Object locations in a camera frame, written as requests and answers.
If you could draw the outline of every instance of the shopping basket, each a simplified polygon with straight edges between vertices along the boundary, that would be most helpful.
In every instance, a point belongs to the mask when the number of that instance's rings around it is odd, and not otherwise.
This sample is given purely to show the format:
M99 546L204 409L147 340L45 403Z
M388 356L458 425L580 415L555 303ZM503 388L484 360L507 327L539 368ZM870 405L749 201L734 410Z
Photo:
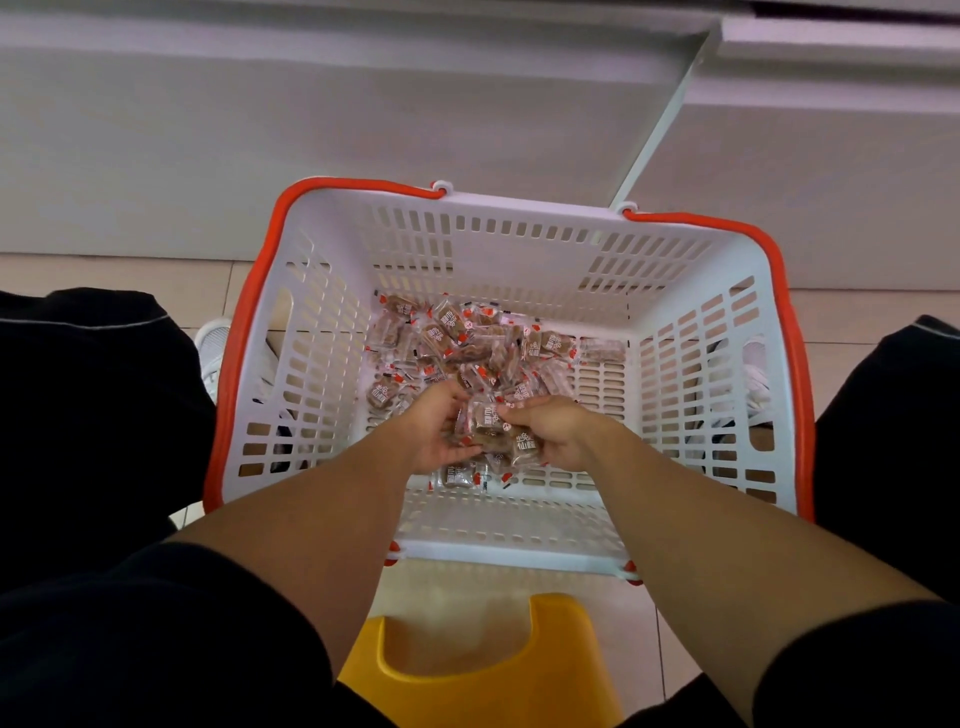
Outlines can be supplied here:
M381 418L364 397L374 290L488 300L627 344L576 365L577 399L664 454L812 520L813 406L780 251L742 223L312 178L280 196L227 342L207 512L322 464ZM276 385L257 367L292 302ZM751 442L742 348L766 349L773 447ZM592 480L549 466L487 490L407 485L396 557L633 576Z

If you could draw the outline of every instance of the white sneaker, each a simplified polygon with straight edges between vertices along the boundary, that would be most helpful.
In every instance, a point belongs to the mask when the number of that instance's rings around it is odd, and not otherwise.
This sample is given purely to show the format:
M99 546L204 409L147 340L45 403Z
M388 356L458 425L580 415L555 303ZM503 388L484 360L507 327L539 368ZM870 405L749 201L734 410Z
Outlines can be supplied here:
M747 385L747 425L753 427L773 422L767 379L767 345L762 334L751 336L743 345L743 376Z
M213 403L217 403L217 387L220 384L220 368L224 361L224 349L230 332L231 319L214 319L204 324L193 339L200 356L200 377ZM264 399L270 396L276 379L278 359L273 350L263 342L260 352L260 387Z

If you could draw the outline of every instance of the black pants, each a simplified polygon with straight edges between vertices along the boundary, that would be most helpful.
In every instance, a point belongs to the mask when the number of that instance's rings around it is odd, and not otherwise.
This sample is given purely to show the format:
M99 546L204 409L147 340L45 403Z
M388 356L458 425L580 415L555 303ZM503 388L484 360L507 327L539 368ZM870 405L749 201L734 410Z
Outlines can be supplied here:
M109 568L200 500L214 406L192 342L152 296L0 293L0 381L0 593ZM960 331L924 316L884 338L824 412L814 474L821 526L950 601L958 411ZM694 721L742 726L704 675L628 724Z

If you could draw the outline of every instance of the yellow plastic chair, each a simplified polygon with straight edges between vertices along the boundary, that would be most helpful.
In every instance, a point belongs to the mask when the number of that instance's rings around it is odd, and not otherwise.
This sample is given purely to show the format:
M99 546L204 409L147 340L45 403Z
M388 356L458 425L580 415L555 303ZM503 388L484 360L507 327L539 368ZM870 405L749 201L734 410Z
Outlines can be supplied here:
M390 621L368 619L340 679L399 728L610 728L623 720L580 603L568 595L533 595L530 622L530 640L509 660L460 675L420 677L387 665Z

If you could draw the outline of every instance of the wrapped candy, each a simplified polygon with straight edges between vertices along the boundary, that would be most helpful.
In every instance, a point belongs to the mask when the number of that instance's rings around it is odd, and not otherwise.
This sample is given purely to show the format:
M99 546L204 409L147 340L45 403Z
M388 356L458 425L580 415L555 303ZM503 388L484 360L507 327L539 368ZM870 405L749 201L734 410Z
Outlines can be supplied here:
M563 359L577 357L577 340L557 331L540 332L540 356L559 356Z
M508 403L516 404L519 401L529 400L532 397L541 397L542 395L548 395L549 392L543 388L540 379L526 372L522 373L522 380L520 383L513 389L505 392L502 397L503 400Z
M480 484L481 475L474 463L454 463L440 468L435 478L445 488L472 488Z
M570 372L570 365L561 359L545 359L533 373L540 378L546 391L551 395L562 395L573 399L573 385L567 378Z
M497 324L500 321L500 306L496 303L464 303L464 318L475 327Z
M448 298L442 299L427 311L427 316L444 328L446 335L458 345L463 346L469 340L469 330L473 324L464 321L460 307Z
M367 404L373 409L386 411L394 403L394 398L400 392L400 387L406 381L400 373L380 373L373 380L367 390Z
M403 387L394 397L394 403L390 406L390 411L387 413L387 417L398 417L410 409L410 405L414 403L415 395L413 389L410 387Z
M417 373L424 387L448 379L444 365L437 356L421 356L417 359Z
M394 361L413 361L416 359L417 346L420 344L420 335L409 324L400 325L400 333L394 350Z
M377 301L388 311L392 311L397 316L404 318L409 318L412 316L417 312L419 307L419 304L414 299L407 298L406 296L399 296L398 294L391 294L388 296L381 293L378 295Z
M627 360L627 345L616 339L581 339L580 358L623 364Z
M504 488L509 488L510 478L514 476L510 455L506 452L487 452L484 457L487 460L487 469L493 476L491 479L499 480Z
M446 359L456 350L457 347L453 343L453 339L447 335L444 328L436 321L427 317L417 316L414 318L413 326L420 335L420 340L430 351L441 359Z
M399 343L402 318L384 309L367 331L365 348L372 352L388 352Z
M509 429L504 429L510 436L510 464L514 468L529 468L542 464L543 447L529 427L511 425Z

